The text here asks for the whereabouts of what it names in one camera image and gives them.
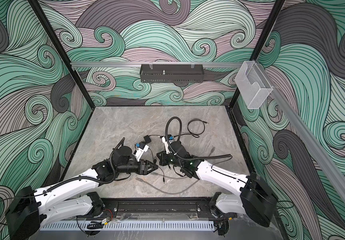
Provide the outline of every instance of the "swirl patterned wallpaper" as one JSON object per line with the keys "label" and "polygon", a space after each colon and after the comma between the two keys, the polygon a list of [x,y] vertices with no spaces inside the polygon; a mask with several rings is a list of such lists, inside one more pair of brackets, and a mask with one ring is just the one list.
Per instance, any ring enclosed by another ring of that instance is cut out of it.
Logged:
{"label": "swirl patterned wallpaper", "polygon": [[58,182],[90,112],[28,2],[0,0],[0,200]]}
{"label": "swirl patterned wallpaper", "polygon": [[[71,61],[249,60],[275,0],[40,0]],[[139,68],[80,68],[98,106],[228,105],[238,69],[141,83]]]}
{"label": "swirl patterned wallpaper", "polygon": [[[258,61],[345,176],[345,0],[286,1]],[[237,122],[290,239],[345,239],[345,204],[269,96]]]}

